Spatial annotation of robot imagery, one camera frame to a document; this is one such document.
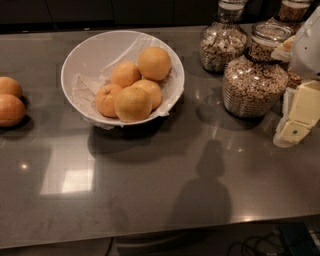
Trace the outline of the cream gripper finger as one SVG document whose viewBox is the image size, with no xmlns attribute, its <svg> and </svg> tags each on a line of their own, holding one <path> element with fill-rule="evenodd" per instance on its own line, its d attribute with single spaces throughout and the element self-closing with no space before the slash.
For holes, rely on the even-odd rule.
<svg viewBox="0 0 320 256">
<path fill-rule="evenodd" d="M 294 40 L 294 36 L 291 36 L 287 40 L 285 40 L 271 53 L 271 58 L 274 60 L 288 63 L 291 60 L 291 53 Z"/>
<path fill-rule="evenodd" d="M 299 144 L 320 120 L 320 82 L 312 80 L 296 89 L 287 88 L 282 113 L 273 143 L 289 148 Z"/>
</svg>

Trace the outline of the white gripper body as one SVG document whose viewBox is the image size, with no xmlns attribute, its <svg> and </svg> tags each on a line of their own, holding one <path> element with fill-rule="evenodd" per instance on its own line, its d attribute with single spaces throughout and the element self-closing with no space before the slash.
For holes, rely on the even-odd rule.
<svg viewBox="0 0 320 256">
<path fill-rule="evenodd" d="M 320 79 L 320 6 L 298 30 L 290 60 L 293 72 L 304 79 Z"/>
</svg>

